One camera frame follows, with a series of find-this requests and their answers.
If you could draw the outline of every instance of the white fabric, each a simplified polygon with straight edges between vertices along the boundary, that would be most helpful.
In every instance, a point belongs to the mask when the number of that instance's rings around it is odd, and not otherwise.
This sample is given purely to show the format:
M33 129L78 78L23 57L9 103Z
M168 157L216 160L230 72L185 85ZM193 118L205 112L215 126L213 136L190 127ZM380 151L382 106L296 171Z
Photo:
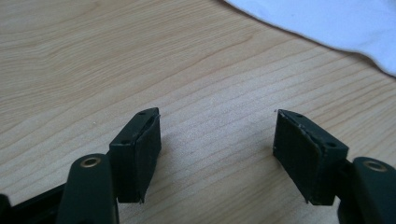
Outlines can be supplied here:
M396 0L226 0L322 45L358 52L396 76Z

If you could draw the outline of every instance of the white towel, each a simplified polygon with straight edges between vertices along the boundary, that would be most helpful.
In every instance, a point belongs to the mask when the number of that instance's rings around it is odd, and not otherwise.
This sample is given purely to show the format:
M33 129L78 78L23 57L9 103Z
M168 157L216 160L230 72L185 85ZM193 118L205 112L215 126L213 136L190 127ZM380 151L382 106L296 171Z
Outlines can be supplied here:
M322 45L358 52L396 76L396 0L226 0Z

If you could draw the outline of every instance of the wooden table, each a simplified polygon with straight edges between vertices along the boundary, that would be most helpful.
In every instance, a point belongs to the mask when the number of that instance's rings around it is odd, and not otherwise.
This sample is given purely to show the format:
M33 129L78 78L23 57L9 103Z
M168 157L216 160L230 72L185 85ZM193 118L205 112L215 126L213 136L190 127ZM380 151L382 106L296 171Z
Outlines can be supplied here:
M369 59L218 0L0 2L0 191L12 204L158 106L163 149L122 223L337 223L272 155L276 110L311 118L348 158L396 165L396 81Z

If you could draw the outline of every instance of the table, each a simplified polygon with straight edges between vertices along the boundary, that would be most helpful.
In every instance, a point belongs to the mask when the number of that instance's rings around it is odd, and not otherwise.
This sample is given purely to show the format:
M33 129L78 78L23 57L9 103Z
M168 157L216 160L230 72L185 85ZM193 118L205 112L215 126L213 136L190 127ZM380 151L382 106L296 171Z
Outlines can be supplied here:
M158 106L163 149L146 203L121 223L337 223L272 155L276 110L396 165L396 81L369 59L218 0L0 2L0 192L52 189L71 163Z

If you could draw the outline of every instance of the light wood tabletop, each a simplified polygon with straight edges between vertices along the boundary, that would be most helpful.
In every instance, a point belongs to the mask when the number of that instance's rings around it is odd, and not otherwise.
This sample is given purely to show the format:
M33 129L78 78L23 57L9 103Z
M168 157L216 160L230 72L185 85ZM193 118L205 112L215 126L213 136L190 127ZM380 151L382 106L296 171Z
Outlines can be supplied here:
M0 2L0 192L21 203L106 153L159 107L162 151L121 223L338 223L272 153L276 111L306 115L348 159L396 165L396 80L369 59L218 0Z

